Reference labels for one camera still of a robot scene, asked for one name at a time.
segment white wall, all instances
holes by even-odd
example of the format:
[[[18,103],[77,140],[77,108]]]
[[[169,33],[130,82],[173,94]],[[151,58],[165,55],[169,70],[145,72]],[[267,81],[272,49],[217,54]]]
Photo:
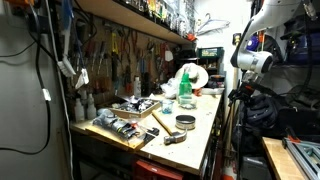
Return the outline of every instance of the white wall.
[[[0,24],[0,56],[19,52],[32,42],[19,21],[8,21],[3,1],[0,2]],[[19,56],[0,58],[0,147],[32,152],[45,143],[46,108],[36,76],[35,54],[34,45]],[[63,124],[61,96],[55,66],[43,51],[41,54],[41,73],[52,98],[50,143],[42,153],[34,156],[0,150],[0,179],[63,179],[56,136],[57,128]]]
[[[226,71],[226,91],[225,103],[227,95],[233,87],[234,68],[230,63],[231,56],[235,50],[232,45],[232,37],[234,33],[242,33],[247,22],[250,19],[251,2],[246,0],[196,0],[195,8],[196,19],[204,19],[207,13],[211,14],[211,19],[220,19],[230,22],[228,28],[218,33],[210,33],[205,36],[198,36],[197,48],[206,47],[223,47],[225,50],[223,57],[224,71]]]

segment pegboard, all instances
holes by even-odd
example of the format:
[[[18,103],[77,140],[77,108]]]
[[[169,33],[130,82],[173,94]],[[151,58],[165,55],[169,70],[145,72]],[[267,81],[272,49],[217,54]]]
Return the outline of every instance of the pegboard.
[[[122,42],[123,42],[123,32],[126,34],[129,32],[129,28],[121,26],[116,23],[112,23],[111,21],[94,17],[91,19],[91,21],[95,24],[97,33],[96,35],[86,44],[82,46],[82,56],[84,57],[84,65],[87,69],[88,76],[89,76],[89,84],[83,85],[79,90],[85,89],[89,93],[93,93],[96,104],[102,104],[107,101],[112,100],[115,97],[115,82],[112,81],[112,72],[114,71],[112,69],[112,33],[116,34],[116,44],[118,47],[118,67],[117,67],[117,78],[118,78],[118,95],[133,95],[133,83],[134,83],[134,77],[139,76],[141,77],[141,68],[142,68],[142,61],[141,57],[144,59],[144,72],[149,72],[150,74],[150,81],[154,82],[157,80],[160,81],[167,81],[168,78],[173,77],[174,72],[174,62],[170,61],[167,62],[164,59],[164,50],[165,45],[167,45],[167,48],[169,50],[172,50],[176,45],[172,43],[167,43],[163,40],[148,36],[146,34],[143,34],[141,32],[137,32],[134,29],[130,29],[132,33],[129,33],[128,42],[130,46],[126,46],[127,52],[130,52],[130,65],[129,61],[126,55],[126,52],[123,51]],[[89,25],[86,25],[88,27],[84,28],[84,32],[80,34],[84,34],[84,39],[88,39],[88,34],[90,33],[91,27]],[[73,29],[71,31],[71,36],[73,40],[71,40],[70,44],[72,46],[72,42],[74,42],[74,33],[75,30]],[[132,35],[137,34],[137,41],[136,45],[134,46]],[[86,51],[87,49],[91,49],[91,52],[95,52],[95,47],[92,48],[92,44],[94,46],[98,45],[101,46],[101,43],[106,43],[106,50],[105,50],[105,56],[103,59],[101,59],[98,53],[96,58],[93,60],[92,56],[89,56],[87,58]],[[148,44],[154,44],[153,51],[148,50]],[[68,91],[69,92],[75,92],[77,91],[75,89],[75,85],[78,81],[78,78],[81,74],[81,67],[77,68],[77,58],[74,55],[73,52],[70,53],[71,58],[70,61],[74,67],[74,70],[77,70],[77,74],[73,76],[68,81]],[[130,67],[130,81],[131,81],[131,91],[127,92],[125,89],[125,77],[126,76],[126,70]]]

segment wooden workbench top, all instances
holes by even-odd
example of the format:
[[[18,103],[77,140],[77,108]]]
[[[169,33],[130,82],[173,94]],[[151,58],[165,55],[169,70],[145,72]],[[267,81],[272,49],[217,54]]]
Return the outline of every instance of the wooden workbench top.
[[[150,114],[140,121],[140,124],[149,128],[156,127],[160,130],[160,134],[136,153],[178,170],[199,175],[220,99],[221,95],[203,95],[197,97],[197,109],[185,110],[180,108],[177,102],[174,102],[172,114],[158,113],[161,120],[173,132],[183,132],[183,130],[175,127],[175,117],[177,115],[192,115],[196,118],[196,128],[188,131],[187,139],[178,144],[164,145],[163,139],[164,136],[168,136],[168,133]],[[85,129],[88,126],[91,126],[91,121],[72,124],[71,129],[85,134]]]
[[[263,138],[263,145],[277,179],[304,180],[296,162],[278,139]]]

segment workbench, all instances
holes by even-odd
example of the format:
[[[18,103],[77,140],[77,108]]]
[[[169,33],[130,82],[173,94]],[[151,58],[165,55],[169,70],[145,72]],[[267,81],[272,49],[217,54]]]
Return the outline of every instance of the workbench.
[[[184,142],[177,144],[164,145],[163,138],[164,136],[168,136],[167,132],[157,122],[152,114],[148,115],[146,118],[140,121],[140,123],[143,123],[143,125],[147,127],[158,128],[160,130],[160,134],[138,151],[130,153],[152,162],[174,168],[175,170],[181,172],[202,176],[205,171],[204,168],[207,166],[204,162],[208,162],[206,159],[208,158],[207,153],[209,152],[209,149],[214,148],[210,146],[210,142],[212,139],[212,130],[215,125],[215,118],[218,108],[222,107],[220,100],[221,95],[202,95],[197,97],[196,109],[182,109],[175,101],[172,114],[159,113],[162,121],[164,121],[164,123],[169,126],[172,131],[179,132],[183,131],[175,127],[175,117],[177,115],[192,115],[196,118],[196,128],[188,131],[187,138]],[[92,120],[74,123],[70,128],[72,132],[78,134],[77,137],[79,137],[79,135],[82,137],[87,136],[110,145],[110,141],[104,141],[104,139],[99,136],[88,136],[89,134],[86,131],[86,128],[89,126],[92,126]],[[116,142],[111,143],[111,146],[117,147]],[[73,147],[74,151],[76,151],[77,148],[84,147],[84,145],[82,144],[79,146],[76,142],[74,142]]]
[[[283,148],[281,140],[264,137],[263,146],[266,150],[269,162],[277,179],[305,179],[295,160],[292,159],[289,152]]]

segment cardboard box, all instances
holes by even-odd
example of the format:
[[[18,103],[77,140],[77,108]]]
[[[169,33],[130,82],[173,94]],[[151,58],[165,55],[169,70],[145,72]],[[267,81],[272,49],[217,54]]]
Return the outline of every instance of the cardboard box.
[[[159,101],[154,101],[154,102],[155,103],[151,107],[149,107],[145,111],[142,111],[141,113],[129,112],[129,111],[124,111],[121,109],[114,109],[114,108],[109,108],[109,109],[120,118],[124,118],[124,119],[145,118],[149,114],[151,114],[152,110],[160,108],[160,102]]]

